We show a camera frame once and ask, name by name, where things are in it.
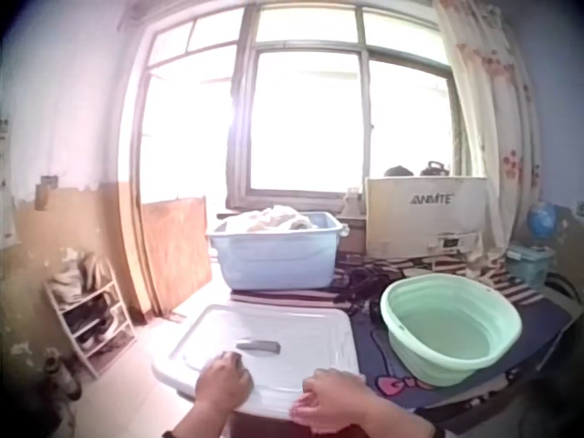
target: box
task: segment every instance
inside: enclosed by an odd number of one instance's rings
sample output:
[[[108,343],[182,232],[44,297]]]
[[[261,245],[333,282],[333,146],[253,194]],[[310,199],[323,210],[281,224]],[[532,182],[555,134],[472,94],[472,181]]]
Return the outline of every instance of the box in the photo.
[[[530,247],[511,244],[506,252],[507,270],[535,290],[541,289],[556,252],[545,246]]]
[[[236,290],[327,287],[337,246],[348,233],[331,214],[303,213],[318,228],[283,232],[228,233],[226,223],[209,233],[225,283]]]

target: mint green basin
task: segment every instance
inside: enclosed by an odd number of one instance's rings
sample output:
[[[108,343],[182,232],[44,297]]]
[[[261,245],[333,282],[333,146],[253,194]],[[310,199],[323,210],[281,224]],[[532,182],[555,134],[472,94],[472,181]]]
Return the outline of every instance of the mint green basin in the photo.
[[[381,297],[381,314],[403,364],[434,386],[493,365],[521,334],[521,317],[503,295],[462,276],[397,281]]]

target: patterned tablecloth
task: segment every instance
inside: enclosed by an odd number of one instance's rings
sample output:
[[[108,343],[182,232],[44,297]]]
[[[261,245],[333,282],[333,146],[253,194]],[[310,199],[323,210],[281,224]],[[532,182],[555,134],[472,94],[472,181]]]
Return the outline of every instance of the patterned tablecloth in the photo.
[[[390,283],[426,272],[469,276],[498,290],[517,308],[523,322],[521,336],[507,354],[489,368],[461,383],[434,388],[414,378],[393,352],[379,314],[379,299]],[[319,290],[232,291],[231,299],[291,307],[339,308],[351,319],[360,372],[379,395],[404,408],[435,405],[459,396],[499,376],[511,381],[517,367],[550,344],[572,321],[572,316],[541,293],[511,276],[496,263],[472,273],[457,257],[440,256],[402,261],[366,259],[358,266],[338,266],[331,287]]]

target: globe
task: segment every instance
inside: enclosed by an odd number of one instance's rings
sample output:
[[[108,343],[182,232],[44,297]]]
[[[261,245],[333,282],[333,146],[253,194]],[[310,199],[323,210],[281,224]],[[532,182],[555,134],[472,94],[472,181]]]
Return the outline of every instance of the globe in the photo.
[[[548,239],[556,231],[556,207],[551,203],[536,203],[527,214],[527,226],[536,239]]]

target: right hand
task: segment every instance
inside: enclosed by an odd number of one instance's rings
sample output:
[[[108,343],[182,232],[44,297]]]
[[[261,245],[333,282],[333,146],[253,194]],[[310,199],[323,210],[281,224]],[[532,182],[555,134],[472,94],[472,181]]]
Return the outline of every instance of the right hand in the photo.
[[[224,352],[201,371],[194,390],[195,403],[209,406],[217,413],[229,414],[247,400],[253,386],[241,355]]]
[[[338,370],[316,370],[302,388],[304,395],[292,406],[290,417],[319,433],[362,423],[378,399],[360,376]]]

